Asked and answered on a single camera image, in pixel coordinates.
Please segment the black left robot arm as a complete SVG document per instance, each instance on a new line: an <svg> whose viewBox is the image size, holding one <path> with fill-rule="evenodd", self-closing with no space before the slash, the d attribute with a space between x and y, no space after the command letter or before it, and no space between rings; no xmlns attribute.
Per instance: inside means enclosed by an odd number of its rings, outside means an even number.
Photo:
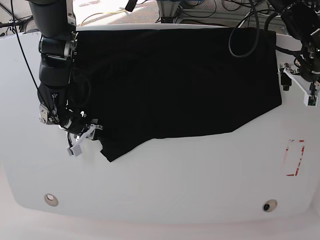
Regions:
<svg viewBox="0 0 320 240"><path fill-rule="evenodd" d="M320 91L320 2L318 0L270 0L272 14L264 23L264 33L268 44L274 50L294 57L295 70L290 66L280 68L280 78L285 91L290 87L286 81L294 75L301 76L310 83L305 93L315 101ZM285 23L286 29L294 39L301 42L300 50L289 50L277 46L268 37L269 24L276 17Z"/></svg>

